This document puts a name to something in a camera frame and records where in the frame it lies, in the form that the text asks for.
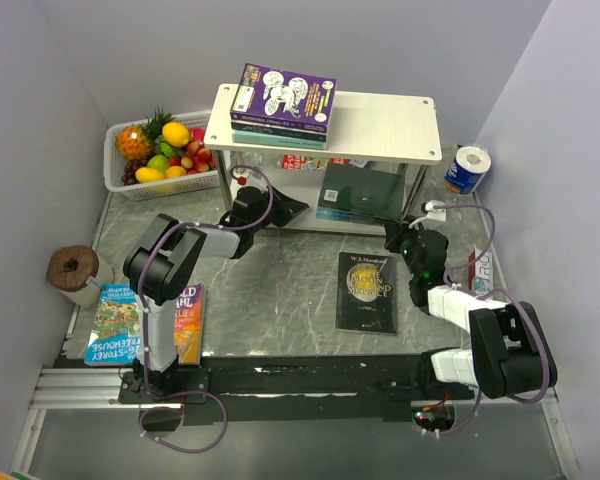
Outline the red 13-Storey Treehouse book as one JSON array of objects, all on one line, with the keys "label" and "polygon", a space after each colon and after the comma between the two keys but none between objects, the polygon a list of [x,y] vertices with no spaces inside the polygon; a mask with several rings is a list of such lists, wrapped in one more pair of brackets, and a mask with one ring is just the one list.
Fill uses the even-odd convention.
[{"label": "red 13-Storey Treehouse book", "polygon": [[348,165],[349,160],[334,157],[312,157],[303,155],[285,155],[280,167],[285,170],[317,171],[324,170],[328,164]]}]

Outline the dark green book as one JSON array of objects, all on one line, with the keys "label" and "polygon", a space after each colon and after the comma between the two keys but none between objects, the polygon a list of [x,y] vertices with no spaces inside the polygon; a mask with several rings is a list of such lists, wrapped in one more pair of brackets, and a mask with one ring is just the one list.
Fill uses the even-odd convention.
[{"label": "dark green book", "polygon": [[317,207],[357,214],[402,214],[405,178],[349,165],[326,166]]}]

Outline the dark grey Mansfield book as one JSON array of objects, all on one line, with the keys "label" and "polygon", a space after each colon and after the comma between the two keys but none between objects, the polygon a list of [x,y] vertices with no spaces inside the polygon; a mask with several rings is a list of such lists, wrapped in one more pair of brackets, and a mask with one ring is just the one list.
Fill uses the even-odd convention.
[{"label": "dark grey Mansfield book", "polygon": [[340,252],[335,328],[396,335],[396,287],[394,257]]}]

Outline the teal paperback book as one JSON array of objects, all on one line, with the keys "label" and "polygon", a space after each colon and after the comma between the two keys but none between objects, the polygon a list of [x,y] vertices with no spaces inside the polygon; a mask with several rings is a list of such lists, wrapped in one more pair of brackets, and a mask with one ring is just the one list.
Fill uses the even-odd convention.
[{"label": "teal paperback book", "polygon": [[256,132],[245,132],[245,131],[233,131],[232,140],[235,143],[245,143],[252,145],[266,145],[276,147],[298,147],[305,149],[314,150],[326,150],[327,144],[325,142],[299,139],[293,137],[276,136],[269,134],[262,134]]}]

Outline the Little Women floral book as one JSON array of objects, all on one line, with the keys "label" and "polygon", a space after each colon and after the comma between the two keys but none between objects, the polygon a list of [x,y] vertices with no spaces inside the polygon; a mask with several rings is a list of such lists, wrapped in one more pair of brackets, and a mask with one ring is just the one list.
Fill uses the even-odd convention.
[{"label": "Little Women floral book", "polygon": [[327,135],[323,133],[315,133],[297,129],[287,129],[276,126],[268,126],[264,124],[256,124],[249,122],[231,122],[231,127],[236,131],[253,132],[266,135],[274,135],[288,138],[298,138],[304,140],[312,140],[317,142],[327,142]]}]

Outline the purple 52-Storey Treehouse book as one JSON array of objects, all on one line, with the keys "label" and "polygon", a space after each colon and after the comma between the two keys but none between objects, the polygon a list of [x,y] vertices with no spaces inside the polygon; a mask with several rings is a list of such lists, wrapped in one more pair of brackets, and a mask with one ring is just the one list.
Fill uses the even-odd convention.
[{"label": "purple 52-Storey Treehouse book", "polygon": [[337,80],[246,63],[231,103],[234,121],[327,134]]}]

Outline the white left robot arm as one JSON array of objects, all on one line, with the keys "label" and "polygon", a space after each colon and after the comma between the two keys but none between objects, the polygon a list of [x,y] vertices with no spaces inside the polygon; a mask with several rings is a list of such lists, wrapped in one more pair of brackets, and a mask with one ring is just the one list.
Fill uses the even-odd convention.
[{"label": "white left robot arm", "polygon": [[243,186],[217,224],[180,222],[166,214],[154,218],[123,264],[140,307],[140,350],[133,372],[147,395],[165,402],[177,392],[176,299],[197,261],[239,259],[261,229],[284,227],[308,209],[272,186]]}]

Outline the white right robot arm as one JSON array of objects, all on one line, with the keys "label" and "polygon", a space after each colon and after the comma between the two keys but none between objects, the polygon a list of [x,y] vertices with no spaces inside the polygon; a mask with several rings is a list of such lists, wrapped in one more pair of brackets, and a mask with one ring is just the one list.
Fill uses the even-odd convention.
[{"label": "white right robot arm", "polygon": [[527,302],[481,299],[445,283],[449,241],[443,234],[405,224],[385,226],[385,248],[401,255],[410,274],[414,306],[470,335],[470,347],[432,350],[417,386],[436,399],[452,383],[477,388],[490,399],[536,403],[554,387],[558,372],[535,309]]}]

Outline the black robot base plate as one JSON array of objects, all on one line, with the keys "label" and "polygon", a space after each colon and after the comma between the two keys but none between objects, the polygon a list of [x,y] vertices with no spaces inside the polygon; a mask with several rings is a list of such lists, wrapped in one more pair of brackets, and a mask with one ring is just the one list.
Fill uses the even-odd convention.
[{"label": "black robot base plate", "polygon": [[418,403],[470,401],[473,391],[425,372],[424,354],[205,357],[177,366],[176,391],[155,399],[133,370],[123,405],[177,408],[185,425],[231,421],[380,418],[409,422]]}]

